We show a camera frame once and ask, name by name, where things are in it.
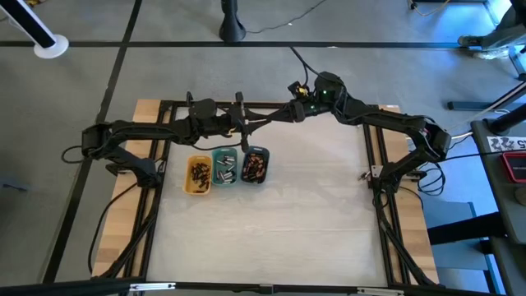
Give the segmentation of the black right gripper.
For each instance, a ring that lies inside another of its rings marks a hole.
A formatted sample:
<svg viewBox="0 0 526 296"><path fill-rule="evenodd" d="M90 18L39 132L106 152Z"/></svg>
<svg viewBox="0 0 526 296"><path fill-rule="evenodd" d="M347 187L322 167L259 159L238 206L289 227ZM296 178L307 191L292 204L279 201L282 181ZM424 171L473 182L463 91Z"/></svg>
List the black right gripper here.
<svg viewBox="0 0 526 296"><path fill-rule="evenodd" d="M293 99L290 107L284 105L282 108L267 115L268 122L300 123L307 117L312 116L313 104L310 100Z"/></svg>

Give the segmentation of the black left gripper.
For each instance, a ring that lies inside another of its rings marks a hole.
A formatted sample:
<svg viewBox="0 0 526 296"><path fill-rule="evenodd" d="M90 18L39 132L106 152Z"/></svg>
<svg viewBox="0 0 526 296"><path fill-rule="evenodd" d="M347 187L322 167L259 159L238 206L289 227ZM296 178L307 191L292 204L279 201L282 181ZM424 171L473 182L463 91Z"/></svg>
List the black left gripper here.
<svg viewBox="0 0 526 296"><path fill-rule="evenodd" d="M258 129L265 126L269 123L266 114L259 114L252 112L250 109L246 109L246 119L245 119L245 108L244 108L244 98L241 91L235 93L235 100L239 108L238 112L238 121L240 122L240 133L241 133L241 148L244 153L249 149L249 144L247 140L248 131L247 129Z"/></svg>

